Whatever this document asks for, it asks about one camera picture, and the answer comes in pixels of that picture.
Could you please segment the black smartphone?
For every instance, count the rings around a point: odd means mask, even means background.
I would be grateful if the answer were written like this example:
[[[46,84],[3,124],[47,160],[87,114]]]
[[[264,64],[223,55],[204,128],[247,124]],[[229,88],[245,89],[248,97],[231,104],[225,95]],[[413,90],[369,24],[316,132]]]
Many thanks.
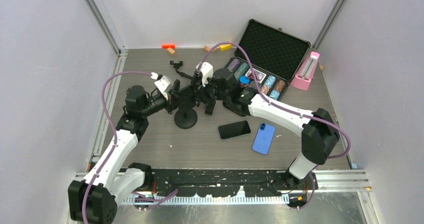
[[[186,111],[196,106],[196,93],[192,85],[187,85],[177,92],[178,109]]]

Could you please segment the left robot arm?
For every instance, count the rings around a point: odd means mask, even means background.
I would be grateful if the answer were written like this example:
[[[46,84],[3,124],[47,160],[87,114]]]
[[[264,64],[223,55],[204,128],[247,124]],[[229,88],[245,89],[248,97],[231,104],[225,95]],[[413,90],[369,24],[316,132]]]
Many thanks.
[[[137,146],[148,127],[147,117],[165,109],[172,100],[171,93],[180,87],[179,80],[163,76],[155,81],[156,94],[149,95],[143,86],[126,91],[124,113],[109,146],[94,168],[81,180],[68,187],[70,218],[84,223],[112,223],[118,206],[135,189],[149,190],[153,185],[151,167],[135,163],[118,177],[124,161]]]

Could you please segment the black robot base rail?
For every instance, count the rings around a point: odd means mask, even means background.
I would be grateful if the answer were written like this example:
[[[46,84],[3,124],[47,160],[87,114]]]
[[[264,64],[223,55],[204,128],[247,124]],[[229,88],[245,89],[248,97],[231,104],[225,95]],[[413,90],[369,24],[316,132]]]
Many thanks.
[[[152,169],[137,191],[167,196],[177,190],[178,197],[228,197],[244,192],[246,197],[280,196],[287,192],[317,188],[315,175],[289,181],[283,170],[261,169]]]

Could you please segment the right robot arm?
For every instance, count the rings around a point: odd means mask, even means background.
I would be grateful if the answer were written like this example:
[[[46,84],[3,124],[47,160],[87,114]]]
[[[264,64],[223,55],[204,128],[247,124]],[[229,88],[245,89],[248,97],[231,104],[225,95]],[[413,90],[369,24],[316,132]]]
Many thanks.
[[[200,63],[191,82],[200,100],[213,110],[214,101],[240,116],[260,117],[278,124],[301,138],[301,152],[283,175],[286,186],[300,188],[309,173],[329,158],[340,139],[340,130],[328,111],[298,109],[278,102],[249,86],[242,88],[227,68],[213,71],[209,63]]]

